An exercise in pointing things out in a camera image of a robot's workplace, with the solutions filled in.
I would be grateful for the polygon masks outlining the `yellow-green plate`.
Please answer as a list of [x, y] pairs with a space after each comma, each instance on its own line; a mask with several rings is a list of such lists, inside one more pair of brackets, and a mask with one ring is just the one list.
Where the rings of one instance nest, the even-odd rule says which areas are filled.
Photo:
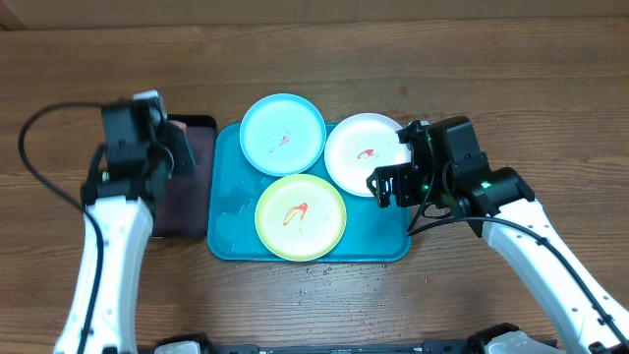
[[347, 209], [329, 182], [310, 174], [282, 177], [258, 199], [257, 236], [273, 255], [309, 262], [332, 251], [343, 237]]

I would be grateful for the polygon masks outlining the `light blue plate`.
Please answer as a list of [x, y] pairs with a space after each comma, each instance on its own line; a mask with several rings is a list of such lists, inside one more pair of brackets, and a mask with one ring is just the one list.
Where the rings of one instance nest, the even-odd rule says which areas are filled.
[[241, 150], [258, 171], [276, 177], [302, 173], [321, 156], [327, 133], [320, 111], [292, 93], [268, 95], [245, 113]]

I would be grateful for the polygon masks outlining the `pink green scrub sponge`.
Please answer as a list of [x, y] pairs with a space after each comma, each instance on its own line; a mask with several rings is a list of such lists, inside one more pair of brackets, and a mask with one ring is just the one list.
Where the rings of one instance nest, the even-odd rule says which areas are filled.
[[179, 125], [167, 121], [162, 133], [162, 143], [173, 157], [172, 175], [192, 174], [196, 170], [196, 160], [185, 131]]

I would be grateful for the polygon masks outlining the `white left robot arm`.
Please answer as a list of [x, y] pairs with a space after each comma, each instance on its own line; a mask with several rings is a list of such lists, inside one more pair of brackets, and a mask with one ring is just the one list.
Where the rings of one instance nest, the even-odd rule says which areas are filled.
[[105, 142], [81, 188], [85, 242], [57, 353], [135, 353], [143, 255], [168, 180], [193, 168], [156, 90], [101, 108]]

